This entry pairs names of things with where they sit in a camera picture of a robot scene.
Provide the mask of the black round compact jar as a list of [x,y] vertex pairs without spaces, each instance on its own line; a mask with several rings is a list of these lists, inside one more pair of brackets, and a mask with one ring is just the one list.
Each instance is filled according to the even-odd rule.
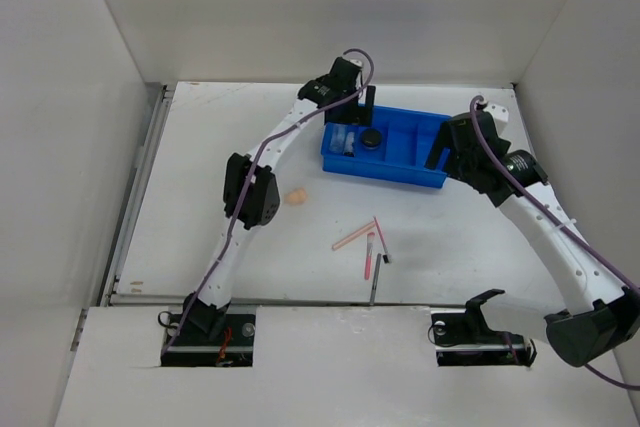
[[360,143],[367,150],[377,150],[382,146],[383,134],[375,128],[367,128],[360,134]]

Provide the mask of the clear bottle black cap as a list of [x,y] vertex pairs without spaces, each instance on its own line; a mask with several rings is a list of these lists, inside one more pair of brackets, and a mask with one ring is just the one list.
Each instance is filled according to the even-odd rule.
[[344,156],[353,157],[355,155],[355,137],[356,137],[355,131],[350,131],[347,133],[344,146],[343,146]]

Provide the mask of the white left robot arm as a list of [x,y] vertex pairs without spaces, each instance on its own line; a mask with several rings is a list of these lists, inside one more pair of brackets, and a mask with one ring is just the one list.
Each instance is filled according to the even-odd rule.
[[373,106],[360,96],[373,95],[374,66],[360,49],[337,57],[329,72],[306,82],[282,121],[257,146],[227,160],[224,186],[224,224],[202,281],[185,299],[177,329],[189,331],[201,343],[217,341],[231,303],[232,287],[244,253],[259,228],[270,223],[280,207],[276,171],[308,123],[322,116],[326,122],[367,125]]

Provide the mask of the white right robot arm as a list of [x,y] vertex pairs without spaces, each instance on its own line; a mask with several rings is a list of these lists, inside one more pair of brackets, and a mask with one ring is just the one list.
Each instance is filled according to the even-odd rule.
[[562,301],[520,300],[490,289],[461,310],[436,312],[433,341],[440,350],[451,350],[451,365],[477,350],[484,365],[529,366],[534,341],[542,341],[565,363],[583,367],[638,331],[639,291],[597,258],[535,157],[510,146],[490,113],[463,113],[441,124],[426,165],[443,163],[450,178],[486,195],[527,240]]

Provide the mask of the peach makeup sponge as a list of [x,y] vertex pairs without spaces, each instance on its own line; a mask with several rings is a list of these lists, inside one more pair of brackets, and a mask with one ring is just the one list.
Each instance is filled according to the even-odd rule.
[[307,199],[308,194],[304,188],[297,188],[295,190],[292,190],[288,192],[284,197],[285,203],[291,206],[304,204]]

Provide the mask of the grey makeup pen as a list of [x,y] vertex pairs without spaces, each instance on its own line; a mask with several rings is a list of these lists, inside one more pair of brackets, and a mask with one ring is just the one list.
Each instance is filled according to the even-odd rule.
[[376,256],[375,267],[374,267],[373,274],[372,274],[372,284],[371,284],[371,291],[370,291],[370,296],[369,296],[369,306],[373,306],[375,304],[376,293],[377,293],[377,285],[378,285],[378,279],[379,279],[379,273],[380,273],[382,261],[383,261],[383,255],[381,253],[378,253],[377,256]]

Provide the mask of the blue plastic organizer tray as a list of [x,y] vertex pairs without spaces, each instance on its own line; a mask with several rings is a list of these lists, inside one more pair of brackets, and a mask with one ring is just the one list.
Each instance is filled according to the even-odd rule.
[[[328,123],[320,149],[322,168],[329,173],[440,189],[447,179],[443,167],[449,151],[444,151],[437,170],[427,169],[425,163],[440,125],[449,119],[443,114],[376,106],[370,127],[346,127],[347,133],[356,132],[353,157],[329,152],[334,123]],[[360,134],[367,128],[383,134],[379,149],[371,151],[361,145]]]

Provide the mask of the beige pink pencil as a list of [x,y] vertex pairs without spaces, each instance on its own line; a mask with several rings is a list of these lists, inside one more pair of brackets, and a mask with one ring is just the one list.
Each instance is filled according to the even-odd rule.
[[344,246],[348,245],[349,243],[353,242],[355,239],[369,234],[375,227],[375,221],[372,220],[370,222],[368,222],[367,224],[363,225],[362,227],[356,229],[355,231],[349,233],[348,235],[346,235],[344,238],[338,240],[337,242],[335,242],[332,246],[331,249],[333,251],[337,251],[341,248],[343,248]]

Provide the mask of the thin pink brush black tip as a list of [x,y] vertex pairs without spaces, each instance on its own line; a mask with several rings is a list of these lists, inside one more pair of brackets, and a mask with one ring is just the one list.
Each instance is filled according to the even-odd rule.
[[379,220],[377,219],[376,216],[373,217],[373,221],[374,221],[375,228],[377,230],[377,234],[379,236],[380,243],[381,243],[381,246],[382,246],[383,261],[384,261],[385,264],[390,264],[392,262],[392,257],[391,257],[391,254],[389,252],[389,249],[388,249],[388,246],[387,246],[387,242],[386,242],[386,239],[384,237],[381,225],[380,225]]

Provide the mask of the aluminium rail right edge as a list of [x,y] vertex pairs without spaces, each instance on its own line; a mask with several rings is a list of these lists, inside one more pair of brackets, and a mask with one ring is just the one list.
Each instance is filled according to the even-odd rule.
[[540,135],[537,133],[536,105],[530,92],[522,82],[514,81],[511,83],[511,87],[518,104],[519,115],[522,119],[529,150],[541,165],[546,178],[549,178],[550,170],[549,166],[545,164],[544,149],[540,149],[538,146]]

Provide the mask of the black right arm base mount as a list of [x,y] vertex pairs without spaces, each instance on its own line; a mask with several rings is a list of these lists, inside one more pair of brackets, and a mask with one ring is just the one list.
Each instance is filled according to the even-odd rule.
[[481,307],[504,290],[490,289],[463,308],[436,308],[427,331],[439,367],[518,366],[529,368],[537,357],[533,341],[507,331],[492,330]]

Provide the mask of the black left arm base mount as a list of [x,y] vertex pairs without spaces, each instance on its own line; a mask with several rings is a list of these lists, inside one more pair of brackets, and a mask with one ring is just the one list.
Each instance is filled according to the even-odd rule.
[[186,322],[177,339],[168,347],[177,331],[181,314],[175,309],[158,314],[165,330],[160,353],[162,367],[236,368],[252,367],[256,335],[257,307],[230,306],[213,333],[205,333]]

